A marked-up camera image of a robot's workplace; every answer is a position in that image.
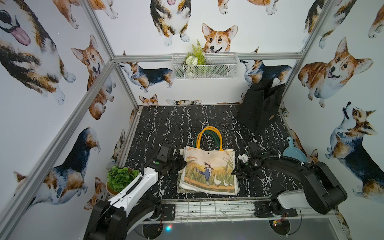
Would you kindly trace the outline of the black canvas tote bag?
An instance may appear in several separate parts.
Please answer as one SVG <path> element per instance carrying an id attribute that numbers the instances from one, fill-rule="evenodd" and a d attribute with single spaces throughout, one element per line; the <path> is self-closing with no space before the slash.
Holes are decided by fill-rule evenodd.
<path id="1" fill-rule="evenodd" d="M 258 134 L 276 120 L 285 84 L 274 87 L 273 82 L 263 80 L 252 84 L 236 116 L 236 120 L 253 134 Z"/>

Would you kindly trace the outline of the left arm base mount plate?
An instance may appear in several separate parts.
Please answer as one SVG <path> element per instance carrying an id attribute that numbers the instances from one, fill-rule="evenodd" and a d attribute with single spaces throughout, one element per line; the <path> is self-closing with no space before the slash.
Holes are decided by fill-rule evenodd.
<path id="1" fill-rule="evenodd" d="M 176 215 L 175 204 L 162 204 L 159 216 L 156 218 L 157 221 L 174 221 Z"/>

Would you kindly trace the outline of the artificial fern and white flower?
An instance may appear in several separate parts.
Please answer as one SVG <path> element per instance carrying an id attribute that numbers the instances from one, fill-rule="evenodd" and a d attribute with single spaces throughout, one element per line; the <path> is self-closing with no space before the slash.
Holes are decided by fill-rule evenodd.
<path id="1" fill-rule="evenodd" d="M 205 52 L 198 40 L 196 45 L 192 44 L 192 50 L 184 61 L 184 65 L 187 66 L 187 76 L 190 78 L 202 76 L 207 72 Z"/>

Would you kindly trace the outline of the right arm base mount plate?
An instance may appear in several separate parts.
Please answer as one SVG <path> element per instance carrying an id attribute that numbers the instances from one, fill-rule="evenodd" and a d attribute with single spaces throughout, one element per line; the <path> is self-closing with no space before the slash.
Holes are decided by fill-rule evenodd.
<path id="1" fill-rule="evenodd" d="M 256 201 L 254 205 L 254 215 L 257 218 L 282 218 L 298 216 L 298 213 L 294 208 L 284 209 L 276 201 Z"/>

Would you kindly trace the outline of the light blue dustpan scoop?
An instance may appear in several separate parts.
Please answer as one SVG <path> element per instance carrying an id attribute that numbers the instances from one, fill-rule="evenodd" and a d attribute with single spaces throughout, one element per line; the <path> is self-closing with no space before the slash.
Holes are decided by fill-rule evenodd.
<path id="1" fill-rule="evenodd" d="M 308 159 L 306 155 L 294 145 L 294 140 L 292 137 L 287 137 L 289 146 L 284 150 L 283 156 L 294 158 L 300 162 L 307 162 Z"/>

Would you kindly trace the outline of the cream tote bag yellow handles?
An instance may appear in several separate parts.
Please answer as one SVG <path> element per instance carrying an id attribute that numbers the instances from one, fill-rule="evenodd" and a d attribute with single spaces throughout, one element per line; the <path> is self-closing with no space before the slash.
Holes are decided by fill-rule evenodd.
<path id="1" fill-rule="evenodd" d="M 206 151 L 201 147 L 203 134 L 207 131 L 219 137 L 219 149 Z M 223 149 L 223 138 L 218 129 L 208 126 L 197 136 L 196 146 L 181 149 L 187 163 L 181 172 L 179 187 L 185 190 L 212 194 L 235 196 L 240 187 L 235 175 L 235 151 Z"/>

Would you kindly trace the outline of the cream tote bag green handles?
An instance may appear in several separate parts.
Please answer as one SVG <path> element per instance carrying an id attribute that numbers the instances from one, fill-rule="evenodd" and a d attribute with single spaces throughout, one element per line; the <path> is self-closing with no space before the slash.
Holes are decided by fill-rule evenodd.
<path id="1" fill-rule="evenodd" d="M 220 138 L 219 138 L 218 134 L 216 134 L 212 130 L 207 130 L 204 133 L 199 133 L 195 137 L 195 139 L 194 139 L 194 142 L 193 142 L 193 146 L 194 147 L 197 146 L 197 138 L 198 138 L 199 135 L 202 136 L 202 140 L 207 140 L 208 141 L 208 148 L 210 150 L 218 150 L 219 149 L 219 147 L 220 147 Z M 183 173 L 183 170 L 180 170 L 178 172 L 177 193 L 178 194 L 194 194 L 194 193 L 196 193 L 197 191 L 190 190 L 190 189 L 184 189 L 184 188 L 182 188 L 180 186 L 180 182 L 181 182 L 181 178 L 182 178 L 182 173 Z"/>

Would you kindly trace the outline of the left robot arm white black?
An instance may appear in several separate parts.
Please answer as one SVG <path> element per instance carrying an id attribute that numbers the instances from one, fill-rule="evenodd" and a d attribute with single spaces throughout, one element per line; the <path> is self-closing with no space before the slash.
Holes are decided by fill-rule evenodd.
<path id="1" fill-rule="evenodd" d="M 84 239 L 124 240 L 144 220 L 161 219 L 161 200 L 147 192 L 161 177 L 178 173 L 186 165 L 175 145 L 161 144 L 127 187 L 93 207 Z"/>

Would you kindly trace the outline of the potted green plant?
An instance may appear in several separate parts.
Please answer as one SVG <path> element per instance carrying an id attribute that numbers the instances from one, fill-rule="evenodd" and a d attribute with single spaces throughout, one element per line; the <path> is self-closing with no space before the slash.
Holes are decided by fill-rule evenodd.
<path id="1" fill-rule="evenodd" d="M 111 195 L 117 195 L 126 188 L 138 175 L 138 170 L 131 168 L 112 167 L 107 174 L 107 190 Z"/>

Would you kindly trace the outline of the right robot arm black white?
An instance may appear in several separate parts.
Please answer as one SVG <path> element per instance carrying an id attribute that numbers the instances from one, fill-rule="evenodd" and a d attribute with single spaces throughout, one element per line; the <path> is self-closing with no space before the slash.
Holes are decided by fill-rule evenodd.
<path id="1" fill-rule="evenodd" d="M 273 194 L 270 203 L 256 211 L 257 217 L 267 214 L 283 216 L 291 209 L 312 209 L 326 215 L 348 198 L 346 190 L 323 162 L 301 162 L 271 151 L 256 150 L 251 145 L 246 146 L 246 153 L 238 159 L 232 171 L 233 176 L 251 179 L 260 170 L 274 170 L 292 177 L 302 185 L 299 190 Z"/>

